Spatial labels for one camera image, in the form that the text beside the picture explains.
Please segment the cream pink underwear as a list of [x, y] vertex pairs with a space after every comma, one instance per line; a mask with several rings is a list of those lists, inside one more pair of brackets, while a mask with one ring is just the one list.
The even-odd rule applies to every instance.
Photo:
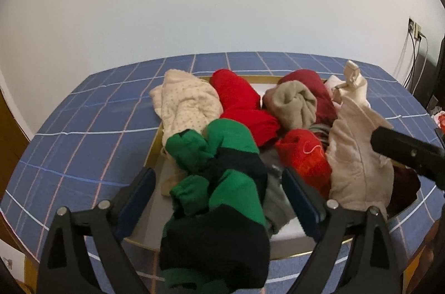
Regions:
[[373, 150], [370, 140], [377, 128], [393, 126], [371, 107], [367, 80], [353, 61], [346, 63], [344, 76], [345, 80], [332, 88], [339, 109], [326, 150], [332, 169], [329, 198], [349, 210], [376, 207], [386, 218], [394, 184], [393, 164]]

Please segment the green and navy striped underwear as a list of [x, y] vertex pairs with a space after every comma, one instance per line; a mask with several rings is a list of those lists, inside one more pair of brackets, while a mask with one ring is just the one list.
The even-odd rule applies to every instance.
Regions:
[[268, 172], [249, 129], [217, 119], [202, 134], [187, 129], [173, 135], [165, 148], [186, 172], [170, 190], [174, 212], [161, 238], [166, 287], [234, 293], [264, 286]]

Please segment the bright red underwear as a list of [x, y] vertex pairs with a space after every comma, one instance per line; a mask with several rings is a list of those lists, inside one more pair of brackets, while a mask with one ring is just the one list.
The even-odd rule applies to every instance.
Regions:
[[258, 148], [271, 146], [278, 140], [281, 123], [262, 108], [260, 95], [248, 81], [228, 69], [220, 69], [213, 73], [210, 84], [222, 104], [221, 117], [245, 125]]

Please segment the beige dotted underwear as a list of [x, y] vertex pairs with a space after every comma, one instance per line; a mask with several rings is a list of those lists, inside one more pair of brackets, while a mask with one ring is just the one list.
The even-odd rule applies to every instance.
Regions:
[[208, 81], [185, 71], [170, 69], [164, 81], [149, 92], [155, 113], [161, 119], [161, 153], [173, 165], [173, 173], [161, 182], [161, 194], [170, 190], [186, 177], [167, 151], [167, 139], [186, 129], [202, 133], [210, 122], [220, 118], [223, 106], [216, 89]]

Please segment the grey striped folded underwear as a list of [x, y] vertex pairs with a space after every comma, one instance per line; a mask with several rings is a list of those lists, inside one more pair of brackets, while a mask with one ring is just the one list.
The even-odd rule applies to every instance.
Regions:
[[323, 145], [329, 145], [329, 134], [331, 130], [330, 125], [315, 123], [311, 125], [308, 130], [310, 130], [321, 141]]

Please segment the dark red rolled underwear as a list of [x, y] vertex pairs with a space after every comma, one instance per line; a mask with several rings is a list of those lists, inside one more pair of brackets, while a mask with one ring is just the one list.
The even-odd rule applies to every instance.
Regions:
[[337, 112], [321, 77], [315, 71], [301, 69], [288, 73], [278, 83], [282, 84], [294, 80], [303, 83], [317, 99], [315, 123], [332, 126], [337, 119]]

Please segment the tan rolled underwear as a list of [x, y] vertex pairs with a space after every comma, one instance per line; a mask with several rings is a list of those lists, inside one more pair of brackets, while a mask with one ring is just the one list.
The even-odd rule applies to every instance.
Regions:
[[315, 124], [317, 99], [298, 80], [277, 84], [263, 95], [263, 107], [287, 130], [307, 129]]

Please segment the red and white small object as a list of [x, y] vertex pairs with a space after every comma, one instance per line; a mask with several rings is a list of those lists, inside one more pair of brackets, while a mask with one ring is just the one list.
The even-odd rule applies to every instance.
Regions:
[[442, 132], [445, 132], [445, 111], [441, 110], [432, 115], [431, 118], [434, 120], [436, 126], [439, 127]]

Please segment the wooden table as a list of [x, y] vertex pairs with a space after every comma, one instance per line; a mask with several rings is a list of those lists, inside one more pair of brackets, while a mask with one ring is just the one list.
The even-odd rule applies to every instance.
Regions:
[[[1, 258], [19, 280], [26, 253], [40, 258], [55, 211], [92, 208], [127, 186], [145, 163], [161, 125], [148, 91], [142, 95], [100, 86], [76, 89], [48, 117], [14, 169], [1, 200], [1, 218], [20, 239], [25, 253], [1, 242]], [[431, 117], [413, 97], [368, 94], [371, 107], [397, 131], [439, 144]], [[441, 215], [444, 197], [433, 182], [420, 178], [421, 188], [408, 208], [388, 221], [402, 269]], [[130, 243], [124, 249], [145, 284], [156, 293], [169, 290], [155, 275], [155, 251]], [[302, 271], [309, 253], [271, 260], [265, 293], [284, 293]]]

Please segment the black monitor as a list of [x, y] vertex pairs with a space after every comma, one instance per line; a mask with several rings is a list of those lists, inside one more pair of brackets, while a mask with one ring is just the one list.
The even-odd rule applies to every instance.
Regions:
[[444, 39], [441, 41], [437, 62], [433, 64], [426, 61], [426, 68], [413, 96], [425, 109], [431, 105], [433, 97], [438, 101], [444, 100]]

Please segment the blue plaid tablecloth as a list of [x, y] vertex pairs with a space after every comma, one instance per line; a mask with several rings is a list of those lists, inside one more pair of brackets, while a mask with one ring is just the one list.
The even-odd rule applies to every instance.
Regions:
[[[356, 61], [368, 81], [371, 107], [396, 131], [441, 146], [435, 123], [422, 105], [381, 67]], [[112, 198], [145, 164], [160, 120], [149, 90], [169, 69], [197, 76], [229, 68], [238, 75], [284, 76], [309, 69], [322, 79], [342, 77], [346, 59], [302, 53], [210, 53], [159, 58], [95, 73], [81, 82], [49, 115], [31, 140], [1, 200], [1, 215], [24, 253], [39, 263], [55, 211], [85, 210]], [[421, 177], [417, 199], [389, 222], [401, 269], [407, 267], [424, 237], [441, 216], [444, 194]], [[169, 290], [158, 254], [124, 244], [138, 275], [152, 293]], [[286, 293], [309, 253], [271, 262], [266, 287], [237, 293]]]

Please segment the wall socket with plugs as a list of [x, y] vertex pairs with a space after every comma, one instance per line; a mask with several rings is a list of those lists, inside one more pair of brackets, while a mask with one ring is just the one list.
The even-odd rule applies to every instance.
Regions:
[[414, 40], [421, 40], [424, 37], [421, 26], [411, 18], [408, 20], [408, 32]]

